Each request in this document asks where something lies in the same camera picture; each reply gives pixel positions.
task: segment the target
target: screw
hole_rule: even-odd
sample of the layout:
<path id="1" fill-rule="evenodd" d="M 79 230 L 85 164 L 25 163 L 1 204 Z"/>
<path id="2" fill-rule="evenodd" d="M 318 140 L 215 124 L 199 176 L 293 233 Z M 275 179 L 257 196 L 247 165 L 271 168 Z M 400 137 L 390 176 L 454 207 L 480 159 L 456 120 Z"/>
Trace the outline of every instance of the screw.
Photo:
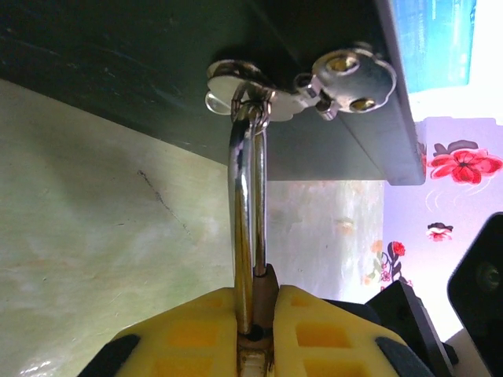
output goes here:
<path id="1" fill-rule="evenodd" d="M 376 102 L 372 98 L 360 98 L 359 100 L 351 102 L 350 108 L 354 112 L 367 112 L 375 106 Z"/>
<path id="2" fill-rule="evenodd" d="M 321 83 L 309 73 L 301 73 L 295 79 L 299 93 L 307 98 L 315 98 L 321 91 Z"/>
<path id="3" fill-rule="evenodd" d="M 338 109 L 339 105 L 329 98 L 324 98 L 316 104 L 316 110 L 324 120 L 333 120 Z"/>
<path id="4" fill-rule="evenodd" d="M 358 61 L 356 54 L 341 51 L 327 62 L 326 67 L 327 69 L 335 71 L 339 74 L 348 75 L 360 67 L 360 62 Z"/>

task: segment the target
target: red flower pattern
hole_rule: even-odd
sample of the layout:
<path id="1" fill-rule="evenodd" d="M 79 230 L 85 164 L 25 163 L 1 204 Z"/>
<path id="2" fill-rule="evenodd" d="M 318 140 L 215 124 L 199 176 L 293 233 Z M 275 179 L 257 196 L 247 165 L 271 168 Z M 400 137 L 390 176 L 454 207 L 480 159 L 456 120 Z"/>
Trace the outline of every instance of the red flower pattern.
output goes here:
<path id="1" fill-rule="evenodd" d="M 403 246 L 403 243 L 401 242 L 393 241 L 391 247 L 393 252 L 400 257 L 403 257 L 406 254 L 406 247 Z"/>
<path id="2" fill-rule="evenodd" d="M 390 281 L 391 280 L 391 274 L 388 271 L 383 271 L 383 273 L 380 274 L 380 279 L 382 281 Z"/>
<path id="3" fill-rule="evenodd" d="M 428 163 L 433 168 L 432 179 L 450 175 L 456 183 L 477 185 L 482 177 L 490 177 L 503 167 L 503 160 L 486 149 L 458 149 L 450 154 L 437 155 Z"/>
<path id="4" fill-rule="evenodd" d="M 452 230 L 450 229 L 439 229 L 430 228 L 426 231 L 426 236 L 434 242 L 441 242 L 445 240 L 452 240 L 453 237 L 450 235 Z"/>

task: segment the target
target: metal hinge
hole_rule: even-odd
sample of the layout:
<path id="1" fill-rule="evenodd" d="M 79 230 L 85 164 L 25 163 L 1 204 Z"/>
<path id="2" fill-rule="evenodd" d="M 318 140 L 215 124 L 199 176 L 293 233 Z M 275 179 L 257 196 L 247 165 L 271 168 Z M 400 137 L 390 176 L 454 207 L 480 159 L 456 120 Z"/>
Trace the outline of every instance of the metal hinge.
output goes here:
<path id="1" fill-rule="evenodd" d="M 270 120 L 290 120 L 305 108 L 314 107 L 325 120 L 337 112 L 365 113 L 387 103 L 396 86 L 393 67 L 361 46 L 327 53 L 314 62 L 311 73 L 296 76 L 295 92 L 277 88 L 254 64 L 221 60 L 207 70 L 207 108 L 230 115 L 238 88 L 242 101 L 270 103 Z"/>

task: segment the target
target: metal plate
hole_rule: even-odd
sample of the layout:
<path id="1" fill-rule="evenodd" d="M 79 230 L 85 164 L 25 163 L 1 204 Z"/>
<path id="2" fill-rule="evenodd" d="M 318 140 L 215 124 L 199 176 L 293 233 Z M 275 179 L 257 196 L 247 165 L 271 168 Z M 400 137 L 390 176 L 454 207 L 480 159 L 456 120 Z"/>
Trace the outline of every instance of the metal plate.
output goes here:
<path id="1" fill-rule="evenodd" d="M 279 87 L 324 53 L 372 45 L 398 73 L 384 107 L 327 123 L 313 109 L 269 129 L 269 179 L 424 180 L 387 0 L 5 0 L 0 77 L 226 163 L 230 120 L 204 105 L 206 69 L 249 60 Z"/>

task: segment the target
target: black device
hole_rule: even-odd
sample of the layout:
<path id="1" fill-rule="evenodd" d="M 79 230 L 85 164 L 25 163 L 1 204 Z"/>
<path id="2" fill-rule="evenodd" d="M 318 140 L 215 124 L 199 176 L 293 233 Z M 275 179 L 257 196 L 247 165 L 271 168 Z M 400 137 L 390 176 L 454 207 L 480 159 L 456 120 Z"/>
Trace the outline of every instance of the black device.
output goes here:
<path id="1" fill-rule="evenodd" d="M 449 300 L 481 358 L 503 375 L 503 213 L 483 226 L 451 276 Z"/>

